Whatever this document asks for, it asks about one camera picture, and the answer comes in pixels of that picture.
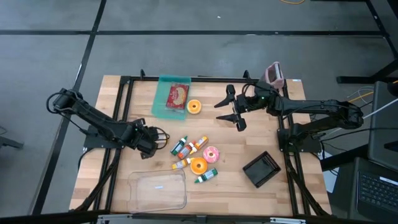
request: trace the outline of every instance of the teal plastic container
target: teal plastic container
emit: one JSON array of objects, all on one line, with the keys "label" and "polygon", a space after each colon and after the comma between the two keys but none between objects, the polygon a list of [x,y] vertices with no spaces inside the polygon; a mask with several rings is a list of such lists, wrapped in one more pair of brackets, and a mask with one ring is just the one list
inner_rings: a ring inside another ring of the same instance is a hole
[{"label": "teal plastic container", "polygon": [[176,75],[161,75],[156,88],[155,100],[152,105],[152,114],[157,118],[163,119],[179,119],[184,120],[187,115],[187,101],[184,110],[173,110],[166,107],[167,98],[169,97],[170,88],[173,83],[181,83],[191,88],[190,77],[180,77]]}]

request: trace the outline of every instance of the laptop keyboard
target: laptop keyboard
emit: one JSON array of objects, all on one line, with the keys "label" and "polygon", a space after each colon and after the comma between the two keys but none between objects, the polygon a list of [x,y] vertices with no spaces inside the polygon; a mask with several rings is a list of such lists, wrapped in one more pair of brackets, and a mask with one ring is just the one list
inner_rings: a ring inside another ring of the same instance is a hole
[{"label": "laptop keyboard", "polygon": [[359,173],[359,199],[398,213],[398,185],[375,175]]}]

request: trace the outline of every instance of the black box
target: black box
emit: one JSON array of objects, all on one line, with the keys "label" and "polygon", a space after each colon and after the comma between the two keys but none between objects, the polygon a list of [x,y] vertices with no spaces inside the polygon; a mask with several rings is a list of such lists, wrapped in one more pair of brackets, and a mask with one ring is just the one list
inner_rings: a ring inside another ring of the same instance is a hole
[{"label": "black box", "polygon": [[243,167],[244,173],[257,187],[261,187],[271,177],[280,171],[280,167],[267,151],[257,156],[248,165]]}]

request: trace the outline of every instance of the clear plastic container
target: clear plastic container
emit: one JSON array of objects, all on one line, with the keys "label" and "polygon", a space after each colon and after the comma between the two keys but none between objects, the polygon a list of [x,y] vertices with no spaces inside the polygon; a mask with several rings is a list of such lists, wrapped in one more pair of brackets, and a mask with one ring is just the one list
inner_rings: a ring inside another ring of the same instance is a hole
[{"label": "clear plastic container", "polygon": [[[172,109],[167,107],[167,99],[169,98],[170,89],[172,85],[188,85],[188,92],[186,95],[185,104],[183,109]],[[161,75],[156,88],[155,100],[152,105],[152,114],[157,118],[165,119],[180,119],[183,120],[187,114],[187,103],[189,88],[191,85],[190,77],[180,77],[175,75]]]},{"label": "clear plastic container", "polygon": [[130,174],[131,213],[181,209],[187,204],[185,173],[182,169]]}]

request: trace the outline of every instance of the pink device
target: pink device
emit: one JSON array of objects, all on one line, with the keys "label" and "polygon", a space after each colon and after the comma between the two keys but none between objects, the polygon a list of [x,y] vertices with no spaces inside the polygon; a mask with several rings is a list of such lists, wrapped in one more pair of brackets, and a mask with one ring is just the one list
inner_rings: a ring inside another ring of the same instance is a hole
[{"label": "pink device", "polygon": [[280,63],[274,62],[270,65],[264,73],[266,82],[272,85],[274,88],[282,88],[285,85],[284,75],[280,70]]}]

